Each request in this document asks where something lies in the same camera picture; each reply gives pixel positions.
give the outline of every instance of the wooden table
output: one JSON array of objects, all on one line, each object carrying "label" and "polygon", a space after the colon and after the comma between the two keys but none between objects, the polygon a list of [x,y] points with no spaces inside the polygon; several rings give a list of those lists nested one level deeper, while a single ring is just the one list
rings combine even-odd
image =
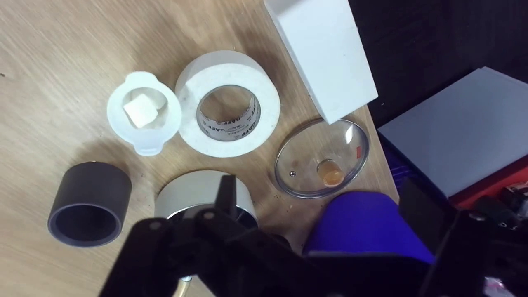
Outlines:
[{"label": "wooden table", "polygon": [[[95,296],[130,227],[153,215],[158,190],[198,169],[244,180],[260,227],[300,251],[326,200],[279,194],[269,171],[285,136],[317,113],[260,0],[3,0],[0,32],[1,296]],[[112,134],[105,103],[127,73],[152,72],[173,86],[193,58],[214,50],[247,53],[279,90],[280,124],[260,149],[218,161],[175,138],[163,154],[140,159]],[[368,129],[371,151],[348,190],[397,202],[368,109],[351,119]],[[62,174],[86,161],[124,166],[133,192],[119,240],[77,250],[53,240],[46,220]]]}]

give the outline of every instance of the purple fabric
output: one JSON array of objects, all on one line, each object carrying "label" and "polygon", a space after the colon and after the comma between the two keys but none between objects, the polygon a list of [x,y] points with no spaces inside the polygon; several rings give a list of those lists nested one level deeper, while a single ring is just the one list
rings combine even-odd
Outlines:
[{"label": "purple fabric", "polygon": [[424,263],[434,256],[381,194],[343,194],[331,200],[305,245],[308,253],[399,255]]}]

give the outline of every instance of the black cylinder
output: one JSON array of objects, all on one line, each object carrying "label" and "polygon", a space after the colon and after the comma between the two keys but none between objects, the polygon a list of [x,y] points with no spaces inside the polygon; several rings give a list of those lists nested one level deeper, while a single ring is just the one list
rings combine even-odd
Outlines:
[{"label": "black cylinder", "polygon": [[114,166],[89,162],[71,167],[49,213],[49,233],[61,243],[79,248],[115,240],[130,192],[130,179]]}]

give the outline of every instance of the small orange object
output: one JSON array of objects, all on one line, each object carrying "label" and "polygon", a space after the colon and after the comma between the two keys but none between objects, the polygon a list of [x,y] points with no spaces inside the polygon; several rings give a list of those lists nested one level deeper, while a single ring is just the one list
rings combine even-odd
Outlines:
[{"label": "small orange object", "polygon": [[343,172],[331,161],[320,162],[317,167],[317,174],[323,185],[328,189],[338,187],[345,180]]}]

